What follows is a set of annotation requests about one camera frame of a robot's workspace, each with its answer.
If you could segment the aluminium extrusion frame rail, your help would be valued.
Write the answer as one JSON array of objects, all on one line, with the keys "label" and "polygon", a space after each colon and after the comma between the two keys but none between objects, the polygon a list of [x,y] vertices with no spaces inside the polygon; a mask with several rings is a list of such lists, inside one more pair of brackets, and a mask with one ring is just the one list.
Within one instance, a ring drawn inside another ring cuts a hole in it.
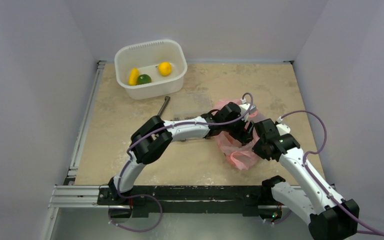
[{"label": "aluminium extrusion frame rail", "polygon": [[69,185],[69,183],[74,183],[78,178],[82,154],[87,140],[89,126],[92,121],[95,102],[98,97],[100,83],[104,76],[104,69],[107,64],[109,64],[109,62],[105,60],[99,60],[97,62],[97,70],[92,81],[92,88],[86,102],[86,109],[77,133],[64,184],[54,186],[48,204],[49,210],[100,207],[97,201],[100,196],[100,190],[106,187],[105,184]]}]

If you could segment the yellow fake lemon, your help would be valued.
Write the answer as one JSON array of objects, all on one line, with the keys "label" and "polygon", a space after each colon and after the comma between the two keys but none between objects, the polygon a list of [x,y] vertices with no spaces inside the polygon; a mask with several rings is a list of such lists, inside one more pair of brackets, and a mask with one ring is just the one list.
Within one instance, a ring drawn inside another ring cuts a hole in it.
[{"label": "yellow fake lemon", "polygon": [[160,63],[157,68],[159,74],[163,77],[169,76],[172,73],[172,65],[167,61]]}]

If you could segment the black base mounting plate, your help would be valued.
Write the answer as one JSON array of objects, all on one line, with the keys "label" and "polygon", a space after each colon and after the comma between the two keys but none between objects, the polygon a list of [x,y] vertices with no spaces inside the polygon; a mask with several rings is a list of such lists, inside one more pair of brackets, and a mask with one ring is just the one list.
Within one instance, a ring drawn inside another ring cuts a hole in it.
[{"label": "black base mounting plate", "polygon": [[126,207],[133,218],[150,213],[240,214],[277,220],[282,205],[257,185],[136,185],[118,195],[109,186],[98,188],[97,204],[111,209]]}]

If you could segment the pink plastic bag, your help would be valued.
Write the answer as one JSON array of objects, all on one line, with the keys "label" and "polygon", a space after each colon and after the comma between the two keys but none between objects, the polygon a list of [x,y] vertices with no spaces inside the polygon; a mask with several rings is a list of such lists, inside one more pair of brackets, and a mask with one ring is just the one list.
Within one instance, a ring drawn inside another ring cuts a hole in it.
[{"label": "pink plastic bag", "polygon": [[[242,104],[240,99],[222,99],[214,104],[214,108],[221,109],[229,102],[238,105]],[[248,117],[248,120],[253,121],[254,123],[263,121],[264,119],[266,119],[265,116],[258,109],[252,110]],[[232,138],[225,131],[222,131],[219,135],[215,136],[214,139],[221,152],[225,155],[226,160],[233,167],[239,170],[248,170],[260,159],[260,157],[252,151],[252,147],[259,140],[255,129],[253,130],[252,136],[253,140],[246,145],[242,145],[238,140]]]}]

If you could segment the green fake apple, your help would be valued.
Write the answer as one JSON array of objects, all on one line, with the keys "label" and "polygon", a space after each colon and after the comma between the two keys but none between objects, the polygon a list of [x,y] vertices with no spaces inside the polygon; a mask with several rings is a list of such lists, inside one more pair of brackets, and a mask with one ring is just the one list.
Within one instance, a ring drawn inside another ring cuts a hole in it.
[{"label": "green fake apple", "polygon": [[152,82],[152,78],[148,74],[141,74],[137,77],[137,85],[149,84]]}]

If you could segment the yellow fake banana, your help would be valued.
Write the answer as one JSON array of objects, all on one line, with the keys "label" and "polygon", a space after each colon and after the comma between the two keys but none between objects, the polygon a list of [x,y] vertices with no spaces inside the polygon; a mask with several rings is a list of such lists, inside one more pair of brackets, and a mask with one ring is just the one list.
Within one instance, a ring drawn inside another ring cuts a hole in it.
[{"label": "yellow fake banana", "polygon": [[140,71],[137,68],[132,68],[128,78],[128,84],[130,86],[136,86],[138,84],[138,78],[140,76]]}]

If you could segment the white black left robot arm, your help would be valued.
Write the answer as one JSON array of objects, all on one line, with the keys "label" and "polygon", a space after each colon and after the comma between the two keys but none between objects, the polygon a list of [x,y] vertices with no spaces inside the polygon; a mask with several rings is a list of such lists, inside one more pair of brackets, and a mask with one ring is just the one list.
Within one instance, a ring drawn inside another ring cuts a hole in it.
[{"label": "white black left robot arm", "polygon": [[162,120],[160,116],[151,117],[132,136],[127,150],[129,157],[120,173],[108,182],[108,187],[98,195],[98,205],[123,205],[129,199],[137,177],[146,165],[158,160],[173,142],[188,139],[209,139],[222,132],[246,145],[253,140],[253,123],[248,121],[256,111],[253,103],[245,99],[241,104],[228,102],[221,109],[213,109],[189,120]]}]

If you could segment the clear plastic screw organizer box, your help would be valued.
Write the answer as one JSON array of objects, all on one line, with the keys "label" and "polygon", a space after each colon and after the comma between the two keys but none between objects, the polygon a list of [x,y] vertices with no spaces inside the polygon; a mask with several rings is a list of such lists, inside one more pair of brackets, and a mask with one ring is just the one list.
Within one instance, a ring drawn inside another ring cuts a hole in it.
[{"label": "clear plastic screw organizer box", "polygon": [[178,92],[171,96],[170,102],[175,121],[194,119],[213,108],[208,91]]}]

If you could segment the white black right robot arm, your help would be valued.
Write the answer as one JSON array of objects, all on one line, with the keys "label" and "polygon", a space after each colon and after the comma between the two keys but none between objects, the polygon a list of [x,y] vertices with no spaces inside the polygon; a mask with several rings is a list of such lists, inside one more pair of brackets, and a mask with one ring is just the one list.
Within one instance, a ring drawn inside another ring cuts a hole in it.
[{"label": "white black right robot arm", "polygon": [[345,240],[357,233],[360,208],[346,200],[317,173],[304,150],[283,123],[271,119],[254,124],[258,141],[252,151],[264,160],[280,163],[296,180],[294,189],[279,175],[261,183],[260,196],[268,204],[275,201],[288,207],[307,225],[315,240]]}]

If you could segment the white plastic basin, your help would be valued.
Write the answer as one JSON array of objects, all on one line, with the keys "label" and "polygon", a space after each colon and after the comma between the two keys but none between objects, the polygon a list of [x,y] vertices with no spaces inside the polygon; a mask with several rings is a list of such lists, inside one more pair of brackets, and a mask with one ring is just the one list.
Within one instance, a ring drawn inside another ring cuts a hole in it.
[{"label": "white plastic basin", "polygon": [[[172,72],[168,76],[160,75],[158,65],[169,62]],[[114,56],[116,80],[127,95],[134,100],[143,100],[172,94],[184,85],[188,65],[179,43],[170,39],[148,41],[121,48]],[[129,75],[137,68],[140,75],[147,74],[152,82],[130,86]]]}]

